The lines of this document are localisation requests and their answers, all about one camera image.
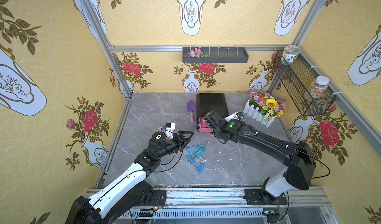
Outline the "black pink drawer cabinet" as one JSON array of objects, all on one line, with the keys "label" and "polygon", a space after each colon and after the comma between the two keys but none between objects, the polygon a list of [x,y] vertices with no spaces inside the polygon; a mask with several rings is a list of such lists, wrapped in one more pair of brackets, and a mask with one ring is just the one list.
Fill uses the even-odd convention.
[{"label": "black pink drawer cabinet", "polygon": [[196,129],[201,133],[211,133],[213,130],[203,120],[210,111],[228,115],[228,106],[223,93],[199,93],[196,95]]}]

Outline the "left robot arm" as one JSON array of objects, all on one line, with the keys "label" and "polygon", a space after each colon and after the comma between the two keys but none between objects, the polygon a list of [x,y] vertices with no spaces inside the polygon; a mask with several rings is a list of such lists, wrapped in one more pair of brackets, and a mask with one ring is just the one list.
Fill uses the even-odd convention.
[{"label": "left robot arm", "polygon": [[183,151],[193,136],[192,131],[179,131],[169,140],[164,132],[155,132],[122,175],[89,198],[77,198],[65,222],[110,224],[134,206],[148,203],[153,188],[145,179],[159,167],[162,157]]}]

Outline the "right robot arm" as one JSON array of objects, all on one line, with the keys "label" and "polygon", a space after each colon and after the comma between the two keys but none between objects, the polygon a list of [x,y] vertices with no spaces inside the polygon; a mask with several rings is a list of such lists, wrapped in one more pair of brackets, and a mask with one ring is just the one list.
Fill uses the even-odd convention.
[{"label": "right robot arm", "polygon": [[[285,194],[289,190],[307,191],[314,179],[328,177],[331,174],[330,168],[313,155],[307,143],[302,141],[293,143],[267,134],[248,121],[242,112],[225,116],[212,110],[203,117],[203,120],[219,141],[231,141],[252,147],[284,166],[278,174],[266,178],[260,190],[252,189],[245,192],[244,198],[249,205],[283,204]],[[327,174],[315,175],[318,163],[328,168]]]}]

